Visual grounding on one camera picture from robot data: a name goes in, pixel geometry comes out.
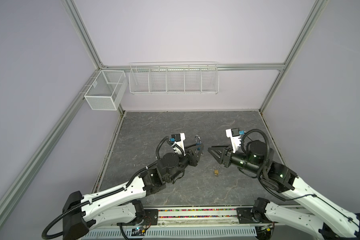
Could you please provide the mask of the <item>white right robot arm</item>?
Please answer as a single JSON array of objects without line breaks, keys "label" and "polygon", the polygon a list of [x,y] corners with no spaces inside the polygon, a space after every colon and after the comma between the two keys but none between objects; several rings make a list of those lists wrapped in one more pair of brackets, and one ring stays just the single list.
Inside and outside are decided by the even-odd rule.
[{"label": "white right robot arm", "polygon": [[259,130],[248,132],[227,129],[230,145],[212,146],[208,152],[224,167],[234,165],[244,175],[256,179],[275,198],[295,201],[309,211],[303,214],[258,198],[252,209],[254,222],[280,223],[318,240],[360,240],[360,213],[352,213],[310,187],[296,172],[273,161],[274,150],[267,135]]}]

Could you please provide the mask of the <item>white mesh box basket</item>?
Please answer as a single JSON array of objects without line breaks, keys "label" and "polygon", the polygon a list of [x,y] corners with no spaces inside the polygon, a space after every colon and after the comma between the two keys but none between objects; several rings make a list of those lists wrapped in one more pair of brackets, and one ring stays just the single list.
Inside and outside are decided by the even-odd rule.
[{"label": "white mesh box basket", "polygon": [[100,70],[84,97],[92,110],[117,111],[127,86],[124,71]]}]

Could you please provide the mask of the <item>blue padlock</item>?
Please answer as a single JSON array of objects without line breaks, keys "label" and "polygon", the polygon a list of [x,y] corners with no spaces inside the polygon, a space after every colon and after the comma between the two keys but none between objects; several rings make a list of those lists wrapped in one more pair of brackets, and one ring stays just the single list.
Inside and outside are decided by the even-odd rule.
[{"label": "blue padlock", "polygon": [[202,147],[202,140],[199,135],[195,135],[195,145],[197,146],[197,150],[200,151]]}]

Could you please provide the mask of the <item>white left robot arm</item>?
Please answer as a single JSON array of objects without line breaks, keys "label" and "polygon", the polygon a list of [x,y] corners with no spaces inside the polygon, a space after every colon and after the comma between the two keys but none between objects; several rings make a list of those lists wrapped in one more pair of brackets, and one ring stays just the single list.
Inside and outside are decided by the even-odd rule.
[{"label": "white left robot arm", "polygon": [[78,240],[108,224],[142,222],[146,214],[141,199],[174,184],[187,167],[198,165],[204,149],[200,137],[195,136],[189,146],[184,140],[184,133],[164,137],[156,148],[156,161],[138,170],[126,183],[94,194],[71,193],[62,213],[43,230],[42,239]]}]

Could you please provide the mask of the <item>aluminium frame corner post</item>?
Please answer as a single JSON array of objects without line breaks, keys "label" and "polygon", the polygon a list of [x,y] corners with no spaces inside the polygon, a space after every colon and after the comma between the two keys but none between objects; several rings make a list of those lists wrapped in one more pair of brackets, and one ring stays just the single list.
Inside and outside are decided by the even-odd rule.
[{"label": "aluminium frame corner post", "polygon": [[76,6],[75,1],[71,0],[62,0],[61,3],[63,4],[66,13],[68,14],[71,23],[77,32],[79,38],[81,39],[87,53],[90,56],[94,66],[96,69],[103,69],[104,65],[97,53],[97,50],[91,40],[91,37],[85,27],[85,24],[80,16],[79,9]]}]

